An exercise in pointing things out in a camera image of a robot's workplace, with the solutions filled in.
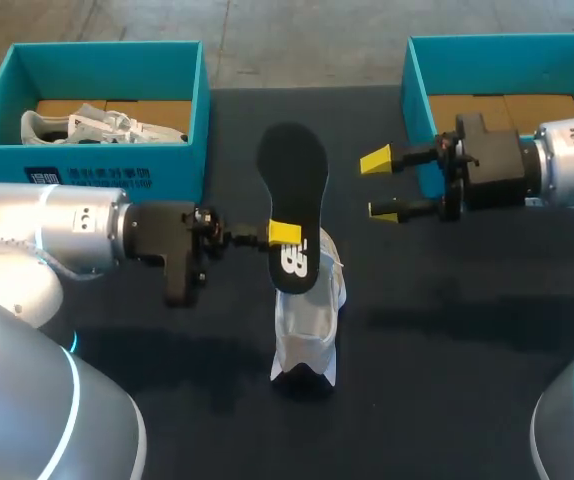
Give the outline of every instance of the white sneaker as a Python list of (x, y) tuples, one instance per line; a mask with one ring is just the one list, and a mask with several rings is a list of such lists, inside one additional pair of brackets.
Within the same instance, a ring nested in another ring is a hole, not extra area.
[(20, 120), (23, 145), (76, 143), (187, 143), (187, 135), (140, 123), (124, 113), (105, 112), (85, 103), (67, 117), (43, 117), (31, 110)]
[(320, 230), (320, 273), (314, 287), (303, 295), (276, 293), (276, 355), (273, 381), (304, 363), (314, 373), (336, 384), (336, 329), (338, 311), (347, 291), (336, 245)]

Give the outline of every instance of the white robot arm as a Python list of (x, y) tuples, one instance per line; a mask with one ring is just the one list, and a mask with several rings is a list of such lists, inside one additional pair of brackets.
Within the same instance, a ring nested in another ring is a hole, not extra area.
[[(574, 119), (545, 123), (531, 140), (515, 131), (489, 132), (479, 114), (459, 115), (456, 124), (455, 132), (437, 136), (431, 145), (398, 150), (391, 160), (393, 172), (437, 160), (445, 193), (418, 202), (380, 202), (371, 205), (372, 215), (394, 213), (399, 222), (428, 215), (458, 221), (466, 211), (574, 207)], [(530, 440), (542, 480), (574, 479), (574, 362), (538, 401)]]
[(120, 189), (0, 184), (0, 480), (139, 480), (143, 472), (138, 407), (52, 328), (62, 323), (57, 273), (88, 280), (136, 259), (164, 267), (170, 306), (191, 306), (205, 282), (202, 257), (229, 243), (262, 246), (263, 229), (225, 231), (211, 209), (137, 205)]
[(203, 254), (231, 236), (189, 202), (135, 205), (120, 189), (0, 184), (0, 305), (38, 328), (58, 311), (55, 272), (88, 280), (128, 259), (164, 266), (165, 301), (190, 306), (204, 284)]

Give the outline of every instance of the black insole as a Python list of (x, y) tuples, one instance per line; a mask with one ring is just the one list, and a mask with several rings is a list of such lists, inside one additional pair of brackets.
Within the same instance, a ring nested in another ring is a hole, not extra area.
[(300, 225), (301, 245), (269, 247), (269, 274), (285, 293), (311, 289), (320, 269), (320, 209), (327, 185), (327, 155), (311, 131), (296, 123), (270, 127), (257, 156), (271, 196), (271, 219)]

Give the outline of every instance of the blue shoe box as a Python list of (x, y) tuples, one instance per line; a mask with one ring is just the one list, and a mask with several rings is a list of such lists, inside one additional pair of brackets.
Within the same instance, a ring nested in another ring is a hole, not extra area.
[[(410, 37), (407, 43), (401, 102), (411, 144), (443, 133), (430, 96), (519, 94), (574, 99), (574, 34)], [(435, 162), (419, 166), (418, 177), (426, 197), (443, 193)]]
[[(22, 145), (20, 118), (43, 99), (191, 100), (189, 140)], [(209, 107), (200, 42), (15, 44), (0, 67), (0, 182), (120, 187), (134, 201), (198, 202)]]

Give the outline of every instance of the cable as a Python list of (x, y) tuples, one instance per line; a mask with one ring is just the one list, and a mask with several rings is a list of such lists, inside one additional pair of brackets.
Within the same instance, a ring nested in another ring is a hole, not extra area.
[(51, 268), (60, 272), (67, 278), (71, 278), (72, 280), (76, 281), (87, 281), (87, 280), (94, 280), (102, 274), (97, 273), (76, 273), (65, 265), (60, 263), (56, 260), (53, 256), (47, 253), (45, 250), (38, 248), (36, 245), (26, 242), (26, 241), (19, 241), (19, 240), (0, 240), (0, 254), (4, 253), (16, 253), (21, 251), (23, 253), (29, 253), (41, 260), (43, 260), (47, 265)]

